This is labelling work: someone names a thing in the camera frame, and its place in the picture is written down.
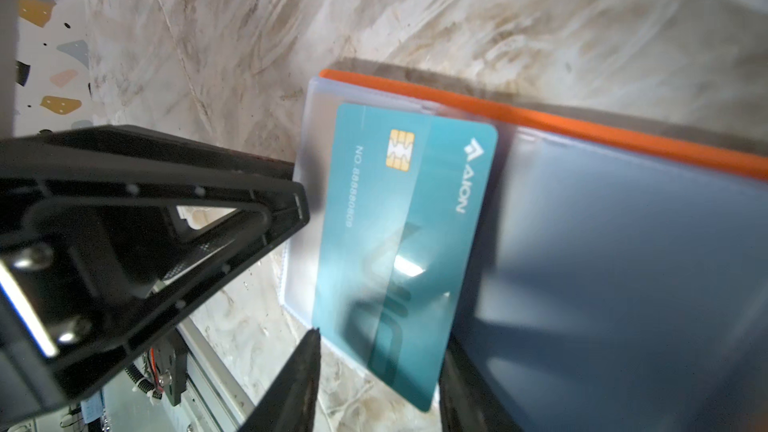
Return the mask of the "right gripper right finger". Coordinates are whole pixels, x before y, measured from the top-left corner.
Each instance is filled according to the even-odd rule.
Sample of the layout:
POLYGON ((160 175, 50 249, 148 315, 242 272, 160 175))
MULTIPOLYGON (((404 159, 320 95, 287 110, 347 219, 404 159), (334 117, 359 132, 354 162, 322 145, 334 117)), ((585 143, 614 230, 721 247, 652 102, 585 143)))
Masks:
POLYGON ((517 431, 513 420, 454 335, 447 344, 439 378, 443 432, 517 431))

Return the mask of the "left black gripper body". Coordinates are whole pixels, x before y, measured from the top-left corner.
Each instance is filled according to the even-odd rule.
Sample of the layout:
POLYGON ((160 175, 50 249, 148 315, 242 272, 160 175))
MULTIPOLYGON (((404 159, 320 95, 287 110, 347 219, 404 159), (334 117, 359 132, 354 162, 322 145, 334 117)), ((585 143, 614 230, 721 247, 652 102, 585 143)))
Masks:
POLYGON ((2 250, 2 425, 91 396, 172 328, 172 300, 151 290, 179 261, 179 248, 155 241, 2 250))

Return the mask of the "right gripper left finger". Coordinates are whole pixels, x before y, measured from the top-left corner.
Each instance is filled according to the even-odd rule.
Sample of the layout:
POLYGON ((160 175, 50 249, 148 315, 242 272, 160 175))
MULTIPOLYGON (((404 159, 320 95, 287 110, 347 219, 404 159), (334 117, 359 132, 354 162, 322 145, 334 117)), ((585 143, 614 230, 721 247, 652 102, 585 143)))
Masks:
POLYGON ((320 375, 321 335, 310 329, 239 431, 312 431, 320 375))

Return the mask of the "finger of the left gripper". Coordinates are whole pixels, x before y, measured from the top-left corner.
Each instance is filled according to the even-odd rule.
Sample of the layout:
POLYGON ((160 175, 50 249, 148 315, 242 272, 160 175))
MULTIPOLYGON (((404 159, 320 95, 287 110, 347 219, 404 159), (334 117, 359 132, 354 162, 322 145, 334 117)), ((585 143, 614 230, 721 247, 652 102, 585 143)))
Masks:
POLYGON ((51 181, 41 191, 1 190, 1 252, 46 239, 177 247, 178 265, 151 290, 172 300, 174 328, 308 219, 298 183, 294 192, 189 192, 180 186, 51 181))
POLYGON ((48 182, 294 192, 289 162, 137 126, 99 126, 1 141, 1 190, 48 182))

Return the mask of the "orange card holder wallet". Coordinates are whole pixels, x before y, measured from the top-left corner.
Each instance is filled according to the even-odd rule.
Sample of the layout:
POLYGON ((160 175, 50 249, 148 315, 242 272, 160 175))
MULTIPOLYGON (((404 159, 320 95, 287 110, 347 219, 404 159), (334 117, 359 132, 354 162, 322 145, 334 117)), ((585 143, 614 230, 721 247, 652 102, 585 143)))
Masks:
POLYGON ((338 108, 494 126, 449 338, 527 431, 767 427, 767 161, 328 70, 308 85, 295 179, 311 219, 281 301, 314 327, 338 108))

